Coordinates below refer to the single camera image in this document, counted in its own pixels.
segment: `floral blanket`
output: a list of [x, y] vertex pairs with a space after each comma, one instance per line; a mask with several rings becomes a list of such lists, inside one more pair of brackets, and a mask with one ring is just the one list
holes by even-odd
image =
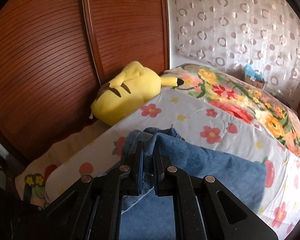
[[280, 147], [300, 157], [300, 122], [295, 113], [269, 93], [212, 68], [184, 64], [164, 75], [184, 80], [176, 89], [220, 108], [276, 138]]

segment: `triangular cutout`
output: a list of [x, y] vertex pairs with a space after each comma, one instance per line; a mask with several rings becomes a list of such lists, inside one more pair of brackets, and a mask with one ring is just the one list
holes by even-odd
[[233, 202], [226, 193], [220, 190], [217, 192], [217, 195], [230, 225], [248, 217], [248, 215], [235, 202]]

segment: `black ear tip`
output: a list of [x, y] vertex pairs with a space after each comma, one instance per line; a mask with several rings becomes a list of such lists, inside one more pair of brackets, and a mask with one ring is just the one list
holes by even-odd
[[177, 85], [178, 86], [181, 86], [181, 85], [183, 85], [185, 82], [182, 80], [182, 79], [180, 79], [180, 78], [178, 78], [177, 79]]

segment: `plush ear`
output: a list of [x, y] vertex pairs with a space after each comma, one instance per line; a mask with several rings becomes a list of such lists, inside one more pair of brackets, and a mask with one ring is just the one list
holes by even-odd
[[138, 78], [145, 73], [143, 65], [137, 61], [133, 61], [126, 65], [124, 69], [109, 82], [111, 88], [120, 87], [123, 82]]
[[184, 84], [184, 81], [176, 77], [160, 77], [162, 86], [177, 87]]

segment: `metal screw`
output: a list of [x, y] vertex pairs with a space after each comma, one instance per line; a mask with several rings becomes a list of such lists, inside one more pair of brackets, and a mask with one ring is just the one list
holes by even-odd
[[90, 182], [90, 181], [91, 181], [91, 176], [89, 176], [89, 175], [84, 175], [84, 176], [81, 177], [81, 181], [82, 181], [83, 183]]
[[215, 182], [215, 180], [216, 180], [216, 179], [215, 179], [213, 176], [211, 176], [211, 175], [206, 176], [206, 181], [207, 181], [207, 182], [212, 183], [212, 182]]
[[128, 165], [121, 165], [119, 167], [119, 170], [122, 172], [128, 171], [130, 169], [130, 167]]
[[169, 172], [176, 172], [178, 169], [177, 169], [175, 166], [169, 166], [169, 167], [167, 168], [167, 170], [168, 170]]

